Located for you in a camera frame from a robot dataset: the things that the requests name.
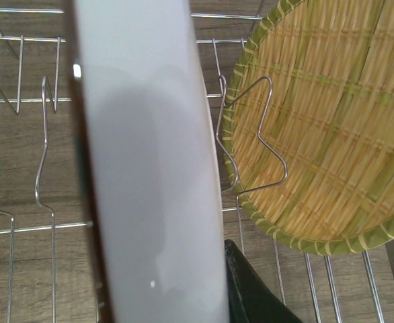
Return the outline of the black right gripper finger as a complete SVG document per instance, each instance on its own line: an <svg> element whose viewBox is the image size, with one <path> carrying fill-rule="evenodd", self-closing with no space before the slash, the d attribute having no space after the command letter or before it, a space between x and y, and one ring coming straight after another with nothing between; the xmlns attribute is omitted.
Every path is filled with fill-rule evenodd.
<svg viewBox="0 0 394 323"><path fill-rule="evenodd" d="M230 321L301 323L265 285L233 240L225 240Z"/></svg>

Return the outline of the yellow woven bamboo plate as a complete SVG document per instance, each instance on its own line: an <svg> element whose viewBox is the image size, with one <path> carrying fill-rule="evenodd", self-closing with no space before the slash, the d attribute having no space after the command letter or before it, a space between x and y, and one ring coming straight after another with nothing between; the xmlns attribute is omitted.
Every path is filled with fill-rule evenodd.
<svg viewBox="0 0 394 323"><path fill-rule="evenodd" d="M394 1L280 1L245 43L225 165L267 235L311 254L394 238Z"/></svg>

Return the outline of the blue striped white plate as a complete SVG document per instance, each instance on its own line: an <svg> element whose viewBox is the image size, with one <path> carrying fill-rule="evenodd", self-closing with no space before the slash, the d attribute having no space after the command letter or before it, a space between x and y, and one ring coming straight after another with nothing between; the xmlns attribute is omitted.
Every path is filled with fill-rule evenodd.
<svg viewBox="0 0 394 323"><path fill-rule="evenodd" d="M64 1L101 322L228 322L221 186L188 1Z"/></svg>

